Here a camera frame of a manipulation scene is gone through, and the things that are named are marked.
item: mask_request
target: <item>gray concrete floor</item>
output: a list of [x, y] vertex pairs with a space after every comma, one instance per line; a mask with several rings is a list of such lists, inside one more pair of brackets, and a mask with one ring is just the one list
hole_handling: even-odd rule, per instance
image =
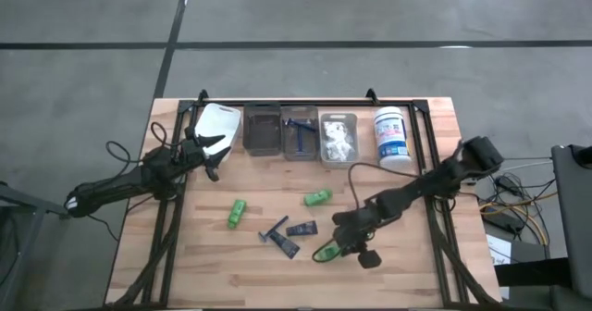
[[[178, 0], [0, 0], [0, 43], [165, 42]], [[180, 41], [592, 39], [592, 0], [188, 0]], [[137, 155], [163, 50], [0, 51], [0, 180], [56, 203]], [[165, 97], [451, 96], [465, 137], [505, 156], [590, 144], [592, 48], [177, 51]], [[523, 164], [512, 161], [506, 166]], [[516, 171], [524, 184], [551, 166]], [[486, 183], [479, 192], [488, 195]], [[557, 200], [551, 254], [565, 255]], [[120, 231], [123, 204], [97, 216]], [[116, 245], [89, 219], [43, 225], [21, 310], [103, 302]]]

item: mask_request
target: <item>green bottle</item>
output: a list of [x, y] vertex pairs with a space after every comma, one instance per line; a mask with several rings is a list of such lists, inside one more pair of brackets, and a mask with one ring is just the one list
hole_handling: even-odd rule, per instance
[[230, 216], [228, 217], [228, 228], [235, 229], [241, 220], [242, 213], [247, 207], [247, 202], [244, 200], [235, 200]]
[[339, 247], [335, 243], [331, 243], [315, 253], [314, 261], [321, 263], [328, 262], [335, 259], [339, 254]]
[[321, 205], [325, 201], [329, 200], [333, 196], [333, 191], [329, 189], [321, 190], [318, 193], [306, 194], [304, 196], [304, 204], [311, 206], [311, 205]]

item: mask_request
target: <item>plastic bin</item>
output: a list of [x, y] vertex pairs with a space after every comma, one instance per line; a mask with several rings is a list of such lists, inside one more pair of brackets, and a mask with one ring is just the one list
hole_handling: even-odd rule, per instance
[[206, 154], [213, 155], [229, 146], [231, 149], [222, 160], [225, 162], [239, 137], [240, 129], [241, 112], [238, 109], [210, 103], [203, 108], [202, 115], [197, 120], [195, 134], [202, 136], [226, 135], [224, 139], [203, 150]]
[[282, 146], [286, 159], [290, 161], [316, 160], [319, 147], [318, 110], [316, 107], [283, 106], [281, 107], [281, 121]]
[[321, 116], [321, 162], [325, 168], [348, 168], [358, 161], [358, 117], [352, 113]]
[[242, 145], [251, 156], [281, 153], [279, 103], [248, 103], [243, 110]]

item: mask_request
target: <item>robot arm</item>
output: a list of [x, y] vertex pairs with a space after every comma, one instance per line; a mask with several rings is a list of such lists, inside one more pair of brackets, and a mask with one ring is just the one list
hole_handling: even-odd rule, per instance
[[210, 180], [217, 181], [216, 168], [230, 147], [214, 155], [207, 155], [203, 149], [223, 138], [224, 135], [197, 136], [171, 148], [155, 148], [143, 157], [141, 165], [128, 173], [80, 184], [69, 193], [64, 207], [72, 217], [81, 218], [103, 205], [146, 193], [152, 193], [156, 200], [170, 200], [178, 194], [175, 180], [199, 166], [205, 166]]
[[334, 214], [332, 219], [337, 227], [333, 238], [341, 255], [359, 253], [362, 267], [379, 266], [380, 257], [376, 251], [368, 251], [365, 243], [377, 229], [399, 219], [415, 199], [422, 196], [451, 198], [459, 191], [461, 181], [484, 178], [497, 171], [501, 162], [503, 158], [487, 137], [475, 137], [459, 143], [452, 156], [424, 176], [401, 188], [374, 195], [365, 200], [364, 207]]

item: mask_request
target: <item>white container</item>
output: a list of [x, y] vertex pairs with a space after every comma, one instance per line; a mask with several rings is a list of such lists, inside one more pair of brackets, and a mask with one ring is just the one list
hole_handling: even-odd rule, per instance
[[[234, 145], [239, 137], [241, 127], [241, 112], [236, 108], [230, 108], [219, 104], [210, 103], [203, 109], [202, 115], [195, 125], [195, 134], [202, 136], [226, 135], [218, 143], [204, 148], [204, 152], [213, 155], [220, 150]], [[223, 162], [228, 159], [232, 150], [224, 156]]]
[[402, 169], [411, 165], [405, 122], [398, 107], [387, 106], [374, 115], [378, 164], [382, 168]]

